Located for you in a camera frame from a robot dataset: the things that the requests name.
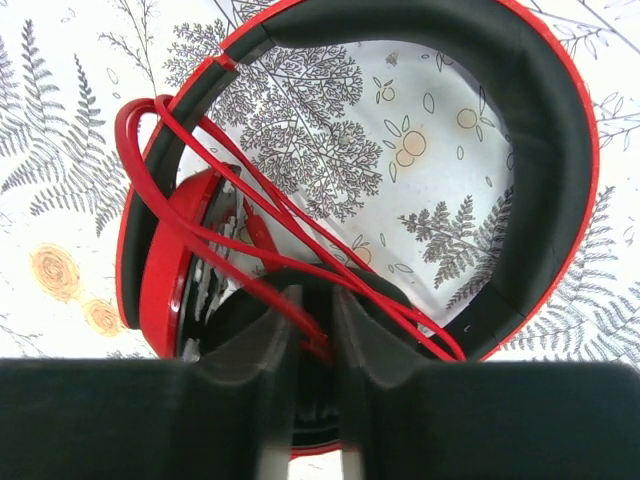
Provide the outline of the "red headphones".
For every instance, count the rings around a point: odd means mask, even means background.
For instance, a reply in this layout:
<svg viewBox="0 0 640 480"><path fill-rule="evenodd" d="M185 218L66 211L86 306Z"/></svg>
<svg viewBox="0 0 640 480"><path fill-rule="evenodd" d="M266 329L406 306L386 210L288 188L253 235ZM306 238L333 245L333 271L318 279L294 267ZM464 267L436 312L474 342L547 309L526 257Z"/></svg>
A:
<svg viewBox="0 0 640 480"><path fill-rule="evenodd" d="M205 226L223 180L239 178L222 163L175 182L186 148L203 128L222 131L205 113L251 64L278 47L307 50L359 40L398 40L442 48L462 61L496 102L515 158L508 224L488 282L435 340L419 340L419 315L400 291L363 262L353 269L324 258L289 261L270 241L252 255L274 271L253 280L211 319L187 312ZM542 306L567 271L589 221L599 147L590 98L575 65L548 27L515 1L279 1L228 35L175 96L137 99L115 123L117 150L131 179L121 221L116 293L125 325L140 330L163 358L180 355L189 336L214 348L249 325L285 288L302 286L313 307L299 322L313 350L333 312L329 293L353 284L362 311L393 326L431 360L483 360Z"/></svg>

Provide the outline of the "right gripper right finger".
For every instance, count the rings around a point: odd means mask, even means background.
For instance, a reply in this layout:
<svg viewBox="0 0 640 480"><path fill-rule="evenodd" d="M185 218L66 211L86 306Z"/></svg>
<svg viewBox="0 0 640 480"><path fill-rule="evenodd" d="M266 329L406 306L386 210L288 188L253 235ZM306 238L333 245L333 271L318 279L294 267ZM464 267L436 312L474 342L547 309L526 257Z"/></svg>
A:
<svg viewBox="0 0 640 480"><path fill-rule="evenodd" d="M348 479L635 479L639 375L618 363L435 362L333 294Z"/></svg>

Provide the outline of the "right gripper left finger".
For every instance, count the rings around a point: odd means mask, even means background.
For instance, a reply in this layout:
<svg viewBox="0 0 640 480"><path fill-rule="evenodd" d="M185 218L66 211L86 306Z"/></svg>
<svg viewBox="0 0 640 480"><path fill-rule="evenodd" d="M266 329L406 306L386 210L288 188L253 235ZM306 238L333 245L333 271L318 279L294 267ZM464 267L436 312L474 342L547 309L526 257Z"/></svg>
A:
<svg viewBox="0 0 640 480"><path fill-rule="evenodd" d="M300 330L268 310L197 362L5 360L5 479L283 479Z"/></svg>

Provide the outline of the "floral tablecloth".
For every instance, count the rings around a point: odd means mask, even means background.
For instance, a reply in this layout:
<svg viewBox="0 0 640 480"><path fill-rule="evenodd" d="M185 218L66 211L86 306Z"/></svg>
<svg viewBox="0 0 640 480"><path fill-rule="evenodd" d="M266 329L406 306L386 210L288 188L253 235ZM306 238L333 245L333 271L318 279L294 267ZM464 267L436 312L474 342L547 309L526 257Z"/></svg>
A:
<svg viewBox="0 0 640 480"><path fill-rule="evenodd" d="M140 359L116 312L128 186L112 121L176 90L259 1L1 5L1 352ZM602 148L568 272L497 358L639 365L639 5L527 1L591 88ZM486 281L513 161L489 93L402 43L282 51L212 118L294 199L442 322Z"/></svg>

